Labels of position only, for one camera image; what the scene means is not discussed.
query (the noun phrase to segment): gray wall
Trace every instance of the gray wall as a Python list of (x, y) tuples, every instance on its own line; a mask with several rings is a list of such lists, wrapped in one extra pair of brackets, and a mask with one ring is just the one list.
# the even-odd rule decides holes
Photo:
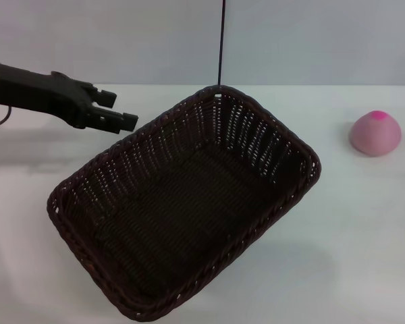
[(218, 0), (0, 0), (0, 62), (96, 83), (212, 84)]
[[(405, 84), (405, 0), (227, 0), (227, 84)], [(0, 0), (0, 61), (212, 84), (221, 0)]]
[(405, 84), (405, 0), (229, 0), (228, 84)]

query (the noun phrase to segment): woven basket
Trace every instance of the woven basket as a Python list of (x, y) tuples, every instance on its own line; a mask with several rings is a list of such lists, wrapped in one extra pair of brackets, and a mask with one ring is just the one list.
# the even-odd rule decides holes
[(119, 311), (154, 321), (238, 258), (320, 171), (254, 99), (210, 86), (63, 181), (48, 213)]

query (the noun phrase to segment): white tabletop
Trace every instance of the white tabletop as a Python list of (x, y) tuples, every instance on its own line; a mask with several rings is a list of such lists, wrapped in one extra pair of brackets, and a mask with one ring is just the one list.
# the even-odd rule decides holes
[[(104, 86), (141, 126), (199, 86)], [(171, 324), (405, 324), (405, 87), (239, 86), (311, 145), (318, 184)], [(347, 141), (357, 118), (392, 114), (392, 154)], [(0, 119), (6, 108), (0, 107)], [(0, 324), (124, 324), (45, 210), (54, 187), (124, 137), (14, 109), (0, 127)]]

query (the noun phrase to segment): black string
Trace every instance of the black string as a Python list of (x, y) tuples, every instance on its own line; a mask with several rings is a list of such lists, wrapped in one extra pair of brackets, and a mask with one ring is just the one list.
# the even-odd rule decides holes
[(226, 0), (222, 0), (222, 25), (221, 25), (221, 43), (219, 44), (219, 69), (217, 71), (217, 85), (221, 85), (222, 77), (222, 54), (223, 54), (223, 31), (225, 30), (225, 7)]
[(7, 109), (6, 116), (0, 121), (0, 125), (3, 125), (9, 119), (9, 117), (11, 117), (11, 112), (12, 112), (12, 107), (9, 106), (9, 108)]

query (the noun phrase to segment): pink ball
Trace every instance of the pink ball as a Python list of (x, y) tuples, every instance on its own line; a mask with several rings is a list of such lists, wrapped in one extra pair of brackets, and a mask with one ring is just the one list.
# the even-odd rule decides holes
[(384, 111), (372, 111), (352, 126), (352, 146), (364, 154), (378, 157), (392, 152), (400, 142), (402, 131), (398, 122)]

